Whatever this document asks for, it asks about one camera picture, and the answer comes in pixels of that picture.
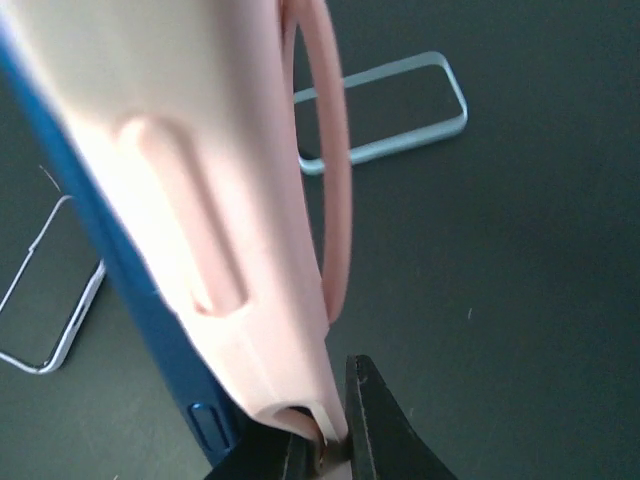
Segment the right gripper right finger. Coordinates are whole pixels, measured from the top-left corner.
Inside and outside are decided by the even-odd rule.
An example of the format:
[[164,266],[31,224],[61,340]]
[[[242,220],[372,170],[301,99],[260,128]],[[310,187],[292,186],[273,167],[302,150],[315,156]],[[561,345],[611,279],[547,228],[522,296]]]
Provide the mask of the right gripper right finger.
[[349,356],[345,380],[355,479],[455,477],[417,435],[370,357]]

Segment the blue phone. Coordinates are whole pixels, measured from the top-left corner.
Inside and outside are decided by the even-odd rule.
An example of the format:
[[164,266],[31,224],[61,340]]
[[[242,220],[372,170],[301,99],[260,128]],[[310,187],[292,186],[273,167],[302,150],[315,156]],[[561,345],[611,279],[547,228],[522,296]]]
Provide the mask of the blue phone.
[[159,295],[144,262],[112,214],[57,120],[26,77],[6,26],[1,27],[1,68],[6,72],[55,174],[74,197],[81,222],[105,261],[176,406],[213,466],[241,436],[238,411]]

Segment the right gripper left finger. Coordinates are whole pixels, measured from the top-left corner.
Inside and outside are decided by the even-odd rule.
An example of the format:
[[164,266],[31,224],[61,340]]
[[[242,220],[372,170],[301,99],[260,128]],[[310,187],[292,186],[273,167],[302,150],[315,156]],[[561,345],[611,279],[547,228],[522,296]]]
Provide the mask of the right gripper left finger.
[[250,420],[240,441],[206,480],[312,479],[324,454],[325,437],[310,412],[294,408],[310,421],[311,438]]

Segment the pink phone case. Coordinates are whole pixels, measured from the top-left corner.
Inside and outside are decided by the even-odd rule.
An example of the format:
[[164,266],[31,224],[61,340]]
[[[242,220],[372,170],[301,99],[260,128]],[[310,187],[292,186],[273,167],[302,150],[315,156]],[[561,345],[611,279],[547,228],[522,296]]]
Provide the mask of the pink phone case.
[[322,1],[5,1],[21,72],[250,419],[348,479],[325,338],[349,276],[340,59]]

